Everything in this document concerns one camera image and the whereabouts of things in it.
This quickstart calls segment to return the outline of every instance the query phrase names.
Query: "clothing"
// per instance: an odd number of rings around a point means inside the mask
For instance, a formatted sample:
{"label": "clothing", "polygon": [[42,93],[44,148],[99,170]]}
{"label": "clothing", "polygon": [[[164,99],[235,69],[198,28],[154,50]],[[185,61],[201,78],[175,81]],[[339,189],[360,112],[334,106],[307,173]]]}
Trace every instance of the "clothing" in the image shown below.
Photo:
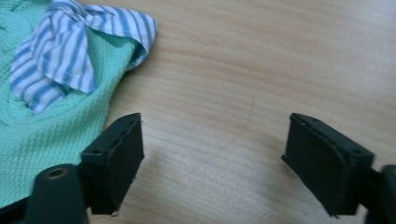
{"label": "clothing", "polygon": [[155,26],[155,20],[141,12],[53,0],[15,54],[10,75],[12,92],[37,114],[62,100],[71,89],[91,94],[96,82],[87,30],[137,41],[128,64],[130,70],[149,54]]}
{"label": "clothing", "polygon": [[61,163],[79,163],[79,153],[101,132],[108,103],[130,65],[137,41],[86,29],[96,89],[70,89],[37,115],[11,91],[17,48],[42,20],[48,0],[0,1],[0,207],[30,194],[34,177]]}

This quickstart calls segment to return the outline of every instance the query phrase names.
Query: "wood grain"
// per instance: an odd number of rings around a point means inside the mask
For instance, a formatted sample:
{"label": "wood grain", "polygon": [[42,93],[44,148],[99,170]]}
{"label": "wood grain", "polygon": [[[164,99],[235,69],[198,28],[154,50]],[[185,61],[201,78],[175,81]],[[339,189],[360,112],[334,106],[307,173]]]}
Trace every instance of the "wood grain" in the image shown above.
{"label": "wood grain", "polygon": [[84,0],[158,24],[107,125],[141,112],[144,159],[119,217],[92,223],[362,223],[330,218],[281,160],[289,115],[396,163],[396,2]]}

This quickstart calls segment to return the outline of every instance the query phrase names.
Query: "blue striped fabric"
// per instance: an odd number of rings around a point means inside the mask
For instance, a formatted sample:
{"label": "blue striped fabric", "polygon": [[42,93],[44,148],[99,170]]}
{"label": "blue striped fabric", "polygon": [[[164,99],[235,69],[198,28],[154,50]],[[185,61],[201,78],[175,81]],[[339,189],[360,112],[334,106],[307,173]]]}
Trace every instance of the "blue striped fabric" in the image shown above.
{"label": "blue striped fabric", "polygon": [[88,55],[87,27],[137,41],[140,46],[127,67],[131,70],[148,56],[156,26],[154,19],[141,12],[54,0],[15,54],[12,92],[37,114],[64,98],[70,88],[92,93],[96,83]]}

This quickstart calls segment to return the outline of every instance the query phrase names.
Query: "striped bow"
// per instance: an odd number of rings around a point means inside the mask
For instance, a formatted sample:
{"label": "striped bow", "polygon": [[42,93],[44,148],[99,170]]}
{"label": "striped bow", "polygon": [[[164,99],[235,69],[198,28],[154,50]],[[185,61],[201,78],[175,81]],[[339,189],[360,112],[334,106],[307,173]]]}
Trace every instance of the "striped bow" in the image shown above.
{"label": "striped bow", "polygon": [[35,113],[64,98],[69,88],[84,93],[95,91],[86,27],[134,39],[139,45],[127,67],[131,70],[147,57],[156,22],[137,11],[54,0],[43,20],[18,48],[11,66],[12,92]]}

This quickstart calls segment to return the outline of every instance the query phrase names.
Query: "screw hole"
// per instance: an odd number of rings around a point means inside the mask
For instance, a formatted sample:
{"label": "screw hole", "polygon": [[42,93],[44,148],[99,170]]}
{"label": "screw hole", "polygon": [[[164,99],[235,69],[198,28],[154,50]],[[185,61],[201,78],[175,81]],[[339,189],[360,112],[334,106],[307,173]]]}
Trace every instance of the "screw hole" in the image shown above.
{"label": "screw hole", "polygon": [[65,168],[56,168],[46,173],[47,179],[58,179],[64,175],[67,175],[69,171]]}

